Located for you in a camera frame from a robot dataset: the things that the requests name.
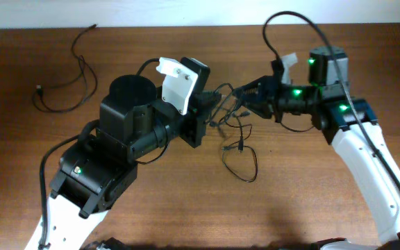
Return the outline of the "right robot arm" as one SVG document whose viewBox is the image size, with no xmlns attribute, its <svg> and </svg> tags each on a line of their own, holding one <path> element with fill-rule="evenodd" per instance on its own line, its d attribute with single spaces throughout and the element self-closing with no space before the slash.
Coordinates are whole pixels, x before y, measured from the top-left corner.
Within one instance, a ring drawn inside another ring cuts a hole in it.
<svg viewBox="0 0 400 250">
<path fill-rule="evenodd" d="M 242 106 L 280 123 L 285 113 L 310 115 L 349 168 L 374 218 L 380 249 L 400 249 L 400 169 L 364 99 L 347 99 L 348 57 L 339 47 L 310 51 L 308 85 L 292 85 L 287 58 L 272 61 L 273 74 L 236 90 Z"/>
</svg>

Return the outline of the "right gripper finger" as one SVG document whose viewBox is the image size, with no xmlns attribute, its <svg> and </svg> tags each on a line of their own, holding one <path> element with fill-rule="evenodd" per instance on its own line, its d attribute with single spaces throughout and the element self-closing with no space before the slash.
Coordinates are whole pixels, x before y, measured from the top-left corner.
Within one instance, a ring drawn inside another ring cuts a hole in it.
<svg viewBox="0 0 400 250">
<path fill-rule="evenodd" d="M 251 102 L 245 101 L 243 103 L 243 106 L 263 119 L 271 119 L 272 118 L 273 111 L 270 108 L 269 104 L 266 102 L 251 103 Z"/>
<path fill-rule="evenodd" d="M 262 76 L 236 89 L 236 97 L 249 103 L 260 103 L 266 99 L 267 76 Z"/>
</svg>

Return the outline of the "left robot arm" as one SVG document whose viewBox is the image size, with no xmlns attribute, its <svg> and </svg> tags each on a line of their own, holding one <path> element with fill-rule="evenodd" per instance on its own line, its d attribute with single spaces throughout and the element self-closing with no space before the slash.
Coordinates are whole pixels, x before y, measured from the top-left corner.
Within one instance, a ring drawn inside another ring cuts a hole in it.
<svg viewBox="0 0 400 250">
<path fill-rule="evenodd" d="M 99 118 L 68 139 L 71 147 L 45 190 L 40 163 L 42 216 L 27 249 L 80 249 L 106 218 L 114 203 L 137 178 L 141 157 L 182 138 L 201 144 L 210 112 L 221 99 L 215 91 L 195 88 L 186 111 L 178 111 L 149 79 L 130 74 L 116 78 L 100 105 Z"/>
</svg>

